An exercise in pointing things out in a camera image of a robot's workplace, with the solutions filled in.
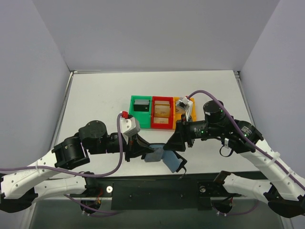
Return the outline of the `blue credit card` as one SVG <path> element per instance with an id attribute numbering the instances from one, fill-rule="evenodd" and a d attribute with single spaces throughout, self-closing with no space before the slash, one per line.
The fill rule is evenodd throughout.
<path id="1" fill-rule="evenodd" d="M 183 160 L 179 158 L 173 151 L 165 151 L 162 161 L 172 173 L 178 172 L 179 167 L 183 162 Z"/>

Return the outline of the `black leather card holder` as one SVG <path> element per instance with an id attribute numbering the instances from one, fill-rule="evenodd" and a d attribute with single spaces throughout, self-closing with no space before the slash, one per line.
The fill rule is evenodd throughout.
<path id="1" fill-rule="evenodd" d="M 172 173 L 178 173 L 181 169 L 184 173 L 179 177 L 182 179 L 187 172 L 185 167 L 187 160 L 179 155 L 176 151 L 164 150 L 164 144 L 150 144 L 150 148 L 153 150 L 151 153 L 147 153 L 142 156 L 145 162 L 159 162 L 162 161 Z"/>

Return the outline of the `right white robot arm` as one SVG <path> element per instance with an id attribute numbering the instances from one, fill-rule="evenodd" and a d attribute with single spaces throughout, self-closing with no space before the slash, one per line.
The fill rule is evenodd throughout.
<path id="1" fill-rule="evenodd" d="M 250 161 L 265 177 L 253 180 L 232 172 L 221 171 L 214 179 L 214 188 L 239 194 L 266 203 L 276 214 L 293 218 L 305 213 L 305 180 L 294 172 L 271 149 L 262 134 L 249 122 L 235 120 L 221 101 L 208 101 L 203 106 L 204 120 L 193 121 L 193 102 L 180 98 L 176 102 L 182 111 L 176 122 L 174 134 L 165 144 L 165 150 L 184 152 L 196 139 L 216 139 L 231 153 L 237 153 Z"/>

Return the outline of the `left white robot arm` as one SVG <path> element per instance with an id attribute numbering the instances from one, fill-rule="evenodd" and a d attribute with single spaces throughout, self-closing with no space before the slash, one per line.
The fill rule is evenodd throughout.
<path id="1" fill-rule="evenodd" d="M 95 193 L 96 180 L 114 174 L 122 161 L 145 158 L 154 151 L 139 136 L 140 126 L 134 118 L 117 118 L 117 132 L 108 134 L 102 121 L 94 120 L 57 144 L 47 154 L 27 167 L 2 169 L 0 176 L 0 209 L 15 213 L 33 203 L 60 194 Z M 74 172 L 90 162 L 89 155 L 119 153 L 119 162 L 110 172 Z"/>

